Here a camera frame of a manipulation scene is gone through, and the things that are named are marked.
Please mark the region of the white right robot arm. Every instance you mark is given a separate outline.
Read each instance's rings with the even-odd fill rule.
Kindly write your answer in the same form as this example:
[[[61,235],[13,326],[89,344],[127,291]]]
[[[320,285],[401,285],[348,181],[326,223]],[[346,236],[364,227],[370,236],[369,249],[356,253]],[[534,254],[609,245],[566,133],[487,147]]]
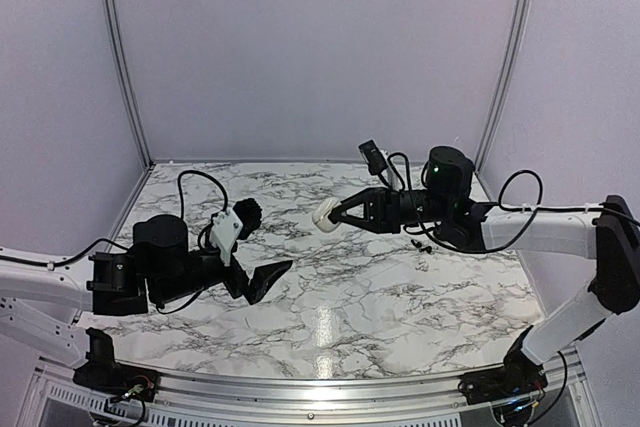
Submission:
[[[341,224],[376,234],[417,227],[434,244],[459,254],[515,250],[595,261],[595,277],[522,333],[505,355],[495,385],[515,395],[556,352],[638,305],[639,222],[617,195],[576,207],[549,207],[540,200],[520,206],[477,202],[470,197],[473,172],[473,162],[461,151],[437,146],[423,167],[421,188],[405,174],[398,184],[386,180],[344,200],[330,198],[312,219],[323,232]]]

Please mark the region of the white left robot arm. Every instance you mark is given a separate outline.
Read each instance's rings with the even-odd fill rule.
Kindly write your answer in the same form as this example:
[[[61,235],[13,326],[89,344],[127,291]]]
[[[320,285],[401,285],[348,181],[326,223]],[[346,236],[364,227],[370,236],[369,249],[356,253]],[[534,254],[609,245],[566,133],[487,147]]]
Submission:
[[[237,244],[259,227],[227,210],[213,219],[210,246],[192,250],[188,228],[175,215],[157,215],[133,228],[123,252],[88,248],[57,262],[4,255],[1,258],[1,330],[72,368],[106,392],[125,385],[112,338],[100,329],[81,329],[33,307],[33,302],[71,307],[79,313],[126,317],[155,308],[174,314],[218,285],[254,305],[291,268],[289,260],[259,266],[247,274],[235,257]]]

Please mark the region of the white oval charging case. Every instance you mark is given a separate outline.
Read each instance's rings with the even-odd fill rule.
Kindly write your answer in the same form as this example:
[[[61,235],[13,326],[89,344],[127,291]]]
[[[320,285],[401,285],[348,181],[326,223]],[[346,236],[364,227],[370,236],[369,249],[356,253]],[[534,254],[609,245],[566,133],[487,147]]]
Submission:
[[[330,197],[323,200],[312,213],[312,223],[323,233],[331,233],[337,229],[338,224],[330,220],[330,214],[334,208],[341,205],[336,197]]]

